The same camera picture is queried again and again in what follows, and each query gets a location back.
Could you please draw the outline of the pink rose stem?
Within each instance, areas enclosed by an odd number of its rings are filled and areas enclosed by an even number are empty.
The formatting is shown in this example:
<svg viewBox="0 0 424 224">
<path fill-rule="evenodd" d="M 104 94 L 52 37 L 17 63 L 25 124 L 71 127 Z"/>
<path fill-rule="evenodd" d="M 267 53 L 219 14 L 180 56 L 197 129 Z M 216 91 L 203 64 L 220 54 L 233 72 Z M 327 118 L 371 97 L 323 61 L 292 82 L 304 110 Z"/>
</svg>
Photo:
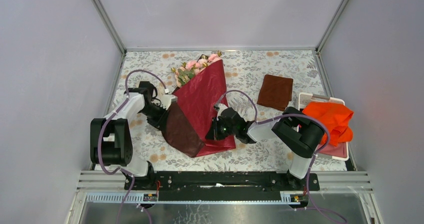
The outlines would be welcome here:
<svg viewBox="0 0 424 224">
<path fill-rule="evenodd" d="M 198 58 L 198 60 L 197 60 L 197 62 L 195 64 L 195 67 L 198 68 L 198 69 L 206 68 L 210 64 L 221 60 L 221 56 L 222 56 L 222 52 L 221 51 L 217 51 L 216 53 L 212 53 L 209 56 L 207 56 L 207 55 L 201 55 Z"/>
</svg>

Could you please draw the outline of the dark maroon wrapping paper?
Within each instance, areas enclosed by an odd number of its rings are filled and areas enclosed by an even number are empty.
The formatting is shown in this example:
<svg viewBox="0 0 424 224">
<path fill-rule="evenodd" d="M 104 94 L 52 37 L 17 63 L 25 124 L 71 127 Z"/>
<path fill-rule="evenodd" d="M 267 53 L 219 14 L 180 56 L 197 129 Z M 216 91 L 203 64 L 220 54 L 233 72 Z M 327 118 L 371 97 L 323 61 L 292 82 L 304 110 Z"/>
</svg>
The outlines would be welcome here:
<svg viewBox="0 0 424 224">
<path fill-rule="evenodd" d="M 177 102 L 169 108 L 165 141 L 188 157 L 200 157 L 236 148 L 235 139 L 207 140 L 212 119 L 217 116 L 214 104 L 227 91 L 224 63 L 218 60 L 173 94 Z"/>
</svg>

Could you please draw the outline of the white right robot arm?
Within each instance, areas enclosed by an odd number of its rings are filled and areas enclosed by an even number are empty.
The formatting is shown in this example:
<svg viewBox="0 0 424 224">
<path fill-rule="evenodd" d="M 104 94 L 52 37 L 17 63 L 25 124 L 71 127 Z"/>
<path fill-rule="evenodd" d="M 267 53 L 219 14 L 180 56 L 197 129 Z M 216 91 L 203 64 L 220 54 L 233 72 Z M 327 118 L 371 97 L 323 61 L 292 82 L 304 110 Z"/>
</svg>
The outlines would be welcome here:
<svg viewBox="0 0 424 224">
<path fill-rule="evenodd" d="M 293 152 L 286 180 L 288 186 L 299 190 L 306 184 L 314 156 L 319 152 L 318 146 L 325 135 L 330 135 L 324 124 L 294 107 L 287 107 L 281 116 L 261 122 L 246 121 L 231 107 L 217 109 L 218 115 L 212 118 L 205 136 L 207 140 L 234 136 L 244 144 L 254 144 L 279 138 Z"/>
</svg>

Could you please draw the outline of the peach rose stem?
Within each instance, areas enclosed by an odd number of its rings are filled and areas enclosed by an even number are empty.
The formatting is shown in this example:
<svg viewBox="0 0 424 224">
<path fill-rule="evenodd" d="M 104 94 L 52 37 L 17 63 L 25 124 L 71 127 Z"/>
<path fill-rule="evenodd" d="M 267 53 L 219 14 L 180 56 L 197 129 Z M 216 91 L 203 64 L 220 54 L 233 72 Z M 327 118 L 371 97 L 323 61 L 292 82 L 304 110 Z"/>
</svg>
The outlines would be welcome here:
<svg viewBox="0 0 424 224">
<path fill-rule="evenodd" d="M 201 72 L 203 65 L 198 61 L 183 62 L 178 68 L 171 68 L 174 73 L 177 87 L 187 84 L 197 74 Z"/>
</svg>

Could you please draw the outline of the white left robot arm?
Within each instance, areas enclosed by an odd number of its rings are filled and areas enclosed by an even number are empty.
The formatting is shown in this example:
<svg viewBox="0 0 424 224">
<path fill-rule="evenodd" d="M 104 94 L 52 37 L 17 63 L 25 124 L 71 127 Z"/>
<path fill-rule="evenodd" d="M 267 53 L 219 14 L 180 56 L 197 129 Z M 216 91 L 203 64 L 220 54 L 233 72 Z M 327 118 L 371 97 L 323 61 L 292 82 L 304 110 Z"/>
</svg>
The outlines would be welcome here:
<svg viewBox="0 0 424 224">
<path fill-rule="evenodd" d="M 168 111 L 177 100 L 175 95 L 164 91 L 159 95 L 157 88 L 149 81 L 141 81 L 137 88 L 124 91 L 123 101 L 103 118 L 90 123 L 90 159 L 99 164 L 108 174 L 117 171 L 136 177 L 142 189 L 150 189 L 155 176 L 149 172 L 149 162 L 133 156 L 130 123 L 138 114 L 146 117 L 147 123 L 157 130 L 164 130 Z"/>
</svg>

